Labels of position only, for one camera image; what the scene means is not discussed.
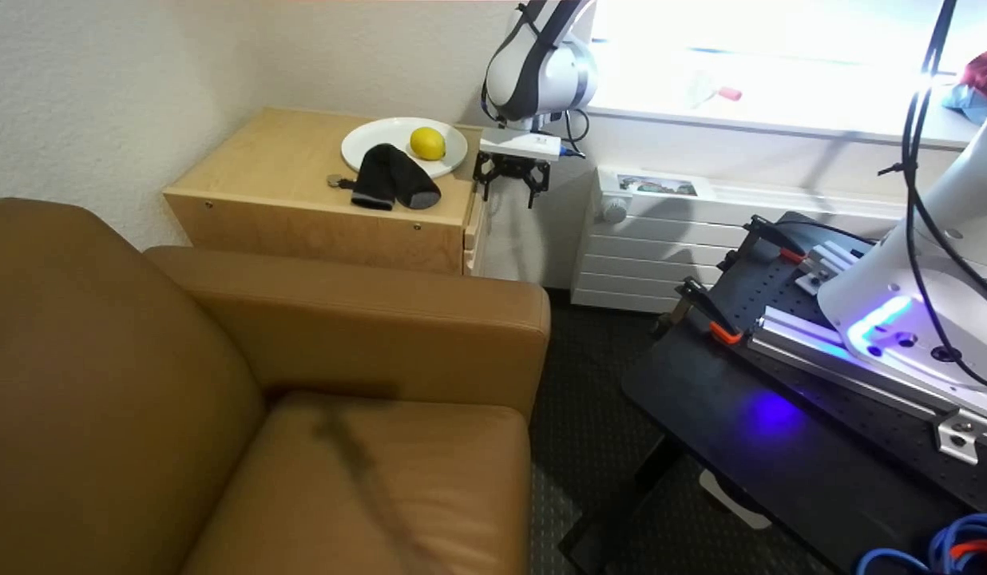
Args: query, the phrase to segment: couch cushion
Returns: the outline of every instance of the couch cushion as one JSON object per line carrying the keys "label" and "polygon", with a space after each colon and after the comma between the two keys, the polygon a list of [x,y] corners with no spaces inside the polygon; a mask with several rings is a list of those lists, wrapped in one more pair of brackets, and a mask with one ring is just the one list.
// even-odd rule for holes
{"label": "couch cushion", "polygon": [[523,573],[526,424],[502,406],[293,392],[264,417],[191,575]]}
{"label": "couch cushion", "polygon": [[0,202],[0,575],[177,573],[260,411],[228,337],[105,222]]}

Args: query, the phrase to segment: wooden table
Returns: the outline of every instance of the wooden table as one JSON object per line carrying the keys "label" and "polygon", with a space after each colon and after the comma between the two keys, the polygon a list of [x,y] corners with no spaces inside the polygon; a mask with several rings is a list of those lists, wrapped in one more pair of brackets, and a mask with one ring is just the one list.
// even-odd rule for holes
{"label": "wooden table", "polygon": [[476,242],[472,154],[439,183],[428,212],[366,212],[330,176],[355,179],[342,138],[370,119],[269,107],[167,188],[200,249],[309,255],[415,271],[467,276]]}

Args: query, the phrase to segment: window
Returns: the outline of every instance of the window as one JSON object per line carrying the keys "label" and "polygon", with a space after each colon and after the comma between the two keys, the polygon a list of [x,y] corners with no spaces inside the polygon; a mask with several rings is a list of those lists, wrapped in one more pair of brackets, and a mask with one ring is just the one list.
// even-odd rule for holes
{"label": "window", "polygon": [[[594,107],[752,116],[897,131],[939,0],[601,0]],[[950,84],[987,49],[987,0],[959,0]]]}

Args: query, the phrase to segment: white plate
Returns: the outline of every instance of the white plate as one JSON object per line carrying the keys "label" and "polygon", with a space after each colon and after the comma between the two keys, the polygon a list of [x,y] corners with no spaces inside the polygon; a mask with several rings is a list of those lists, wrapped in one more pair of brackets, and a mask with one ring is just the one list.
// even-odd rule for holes
{"label": "white plate", "polygon": [[[409,133],[415,128],[436,128],[440,138],[448,138],[448,155],[439,162],[425,162],[409,150]],[[450,173],[463,155],[467,155],[467,138],[444,122],[436,119],[381,119],[381,122],[366,122],[357,125],[351,133],[342,138],[342,161],[351,169],[362,169],[364,154],[376,144],[392,144],[399,147],[409,161],[415,161],[431,179]]]}

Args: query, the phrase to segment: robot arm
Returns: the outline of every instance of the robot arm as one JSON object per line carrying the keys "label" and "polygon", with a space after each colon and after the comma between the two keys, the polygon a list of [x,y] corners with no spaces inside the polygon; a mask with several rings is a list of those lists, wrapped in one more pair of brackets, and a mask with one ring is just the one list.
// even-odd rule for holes
{"label": "robot arm", "polygon": [[594,0],[531,0],[485,71],[485,111],[496,122],[526,122],[580,107],[594,95],[594,64],[575,21]]}

